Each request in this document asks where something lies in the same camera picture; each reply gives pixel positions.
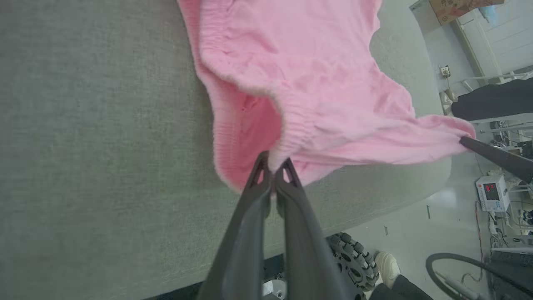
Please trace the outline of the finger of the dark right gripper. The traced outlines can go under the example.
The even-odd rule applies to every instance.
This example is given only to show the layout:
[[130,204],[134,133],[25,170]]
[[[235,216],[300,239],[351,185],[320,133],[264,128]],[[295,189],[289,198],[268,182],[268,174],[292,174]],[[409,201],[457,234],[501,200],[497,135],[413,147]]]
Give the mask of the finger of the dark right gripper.
[[461,137],[459,142],[465,148],[508,171],[531,171],[533,168],[533,162],[530,159],[512,154],[511,152],[496,148],[476,139]]
[[527,184],[532,184],[532,178],[533,178],[533,169],[531,171],[508,171],[509,173],[512,173],[512,175],[518,177],[523,182],[526,182]]

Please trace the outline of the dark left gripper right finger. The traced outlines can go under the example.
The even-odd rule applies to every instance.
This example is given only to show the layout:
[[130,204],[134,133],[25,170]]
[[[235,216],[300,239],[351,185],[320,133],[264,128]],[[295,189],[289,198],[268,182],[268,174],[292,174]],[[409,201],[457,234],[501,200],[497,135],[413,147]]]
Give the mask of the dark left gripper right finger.
[[285,224],[288,300],[357,300],[343,277],[290,159],[275,172],[277,211]]

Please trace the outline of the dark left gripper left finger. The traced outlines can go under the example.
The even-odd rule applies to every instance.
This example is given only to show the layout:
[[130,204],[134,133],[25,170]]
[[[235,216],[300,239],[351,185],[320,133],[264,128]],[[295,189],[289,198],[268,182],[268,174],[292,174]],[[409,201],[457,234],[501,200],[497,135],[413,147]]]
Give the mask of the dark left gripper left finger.
[[260,300],[264,278],[264,221],[270,212],[268,152],[252,167],[208,276],[200,300]]

